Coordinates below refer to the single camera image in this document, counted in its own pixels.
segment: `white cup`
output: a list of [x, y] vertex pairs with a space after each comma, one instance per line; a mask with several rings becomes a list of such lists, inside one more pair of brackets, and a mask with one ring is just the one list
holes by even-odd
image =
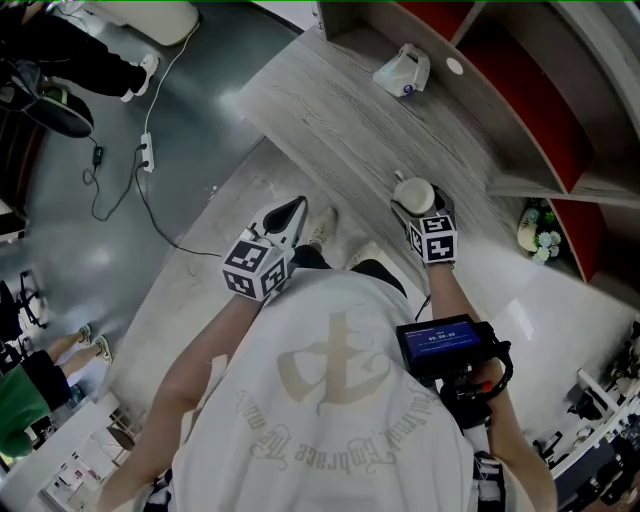
[[433, 206], [436, 194], [427, 180], [422, 178], [404, 179], [400, 171], [395, 172], [400, 181], [393, 191], [393, 199], [413, 215], [424, 215]]

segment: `forearm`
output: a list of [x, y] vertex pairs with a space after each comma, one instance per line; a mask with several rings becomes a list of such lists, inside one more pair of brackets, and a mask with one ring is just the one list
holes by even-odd
[[[496, 359], [474, 375], [478, 382], [494, 384], [502, 378], [502, 366]], [[491, 454], [503, 461], [522, 484], [537, 512], [557, 510], [556, 487], [549, 468], [531, 449], [522, 435], [508, 390], [489, 402]]]
[[427, 276], [429, 277], [431, 311], [434, 320], [469, 315], [474, 322], [479, 321], [477, 313], [460, 288], [448, 263], [427, 266]]
[[209, 382], [211, 361], [231, 359], [260, 312], [261, 304], [234, 296], [196, 336], [165, 375], [140, 439], [104, 486], [98, 510], [106, 512], [132, 499], [146, 483], [171, 467], [180, 444], [183, 416], [194, 410]]
[[[448, 265], [427, 267], [433, 318], [447, 318], [467, 314], [478, 321], [478, 315], [458, 284]], [[502, 366], [497, 359], [476, 369], [471, 379], [477, 383], [491, 381], [497, 384], [502, 378]], [[491, 426], [489, 446], [491, 454], [502, 460], [516, 475], [538, 512], [556, 509], [556, 491], [546, 464], [528, 446], [509, 393], [505, 389], [489, 402]]]

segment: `gray floor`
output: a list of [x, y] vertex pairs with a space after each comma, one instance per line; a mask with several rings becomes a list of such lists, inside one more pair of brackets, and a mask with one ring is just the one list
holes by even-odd
[[[159, 224], [175, 239], [262, 138], [232, 107], [233, 94], [296, 36], [246, 4], [200, 3], [198, 9], [201, 26], [165, 80], [149, 125], [156, 169], [148, 176], [148, 195]], [[135, 30], [95, 16], [87, 15], [87, 23], [125, 59], [158, 52], [158, 77], [180, 50], [159, 47]], [[101, 215], [126, 186], [157, 84], [153, 81], [147, 95], [129, 104], [72, 87], [90, 107], [94, 137], [105, 147], [97, 203]], [[30, 267], [44, 291], [50, 328], [37, 334], [40, 345], [89, 321], [117, 349], [173, 251], [153, 230], [135, 190], [108, 222], [91, 217], [94, 189], [81, 179], [91, 152], [88, 140], [47, 137], [29, 192], [28, 236], [0, 247], [1, 277], [13, 285], [18, 271]]]

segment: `wrist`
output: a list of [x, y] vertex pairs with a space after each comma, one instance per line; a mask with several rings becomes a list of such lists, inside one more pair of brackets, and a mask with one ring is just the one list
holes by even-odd
[[477, 368], [474, 368], [470, 375], [470, 380], [474, 384], [481, 384], [483, 382], [491, 382], [496, 385], [500, 382], [503, 375], [502, 364], [498, 358], [493, 358], [485, 363], [482, 363]]

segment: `white sneaker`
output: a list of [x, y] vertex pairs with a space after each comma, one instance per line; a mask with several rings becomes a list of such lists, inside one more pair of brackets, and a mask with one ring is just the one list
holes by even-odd
[[370, 240], [366, 244], [360, 246], [360, 249], [356, 251], [349, 260], [349, 263], [347, 263], [346, 269], [350, 270], [365, 260], [377, 260], [381, 253], [382, 251], [380, 250], [380, 247], [378, 247], [378, 244], [373, 240]]
[[309, 244], [318, 244], [324, 247], [326, 243], [336, 234], [338, 227], [338, 212], [333, 206], [327, 207], [313, 221], [314, 225], [309, 235]]
[[95, 344], [100, 347], [100, 352], [98, 352], [97, 357], [102, 358], [102, 360], [107, 363], [108, 366], [113, 363], [113, 355], [111, 354], [111, 347], [109, 347], [109, 342], [107, 338], [104, 336], [98, 336], [96, 338]]
[[80, 341], [79, 343], [81, 345], [84, 345], [85, 347], [88, 347], [91, 345], [91, 326], [89, 324], [85, 324], [82, 327], [80, 327], [80, 329], [78, 329], [78, 332], [82, 334], [82, 341]]
[[160, 59], [157, 57], [157, 55], [149, 53], [144, 56], [144, 59], [142, 59], [142, 62], [140, 63], [140, 67], [147, 72], [147, 78], [145, 78], [144, 83], [142, 84], [142, 87], [138, 89], [138, 92], [135, 92], [133, 94], [135, 94], [136, 96], [142, 96], [145, 92], [147, 92], [147, 89], [149, 88], [149, 81], [151, 80], [151, 77], [156, 74], [156, 71], [158, 71], [159, 64]]

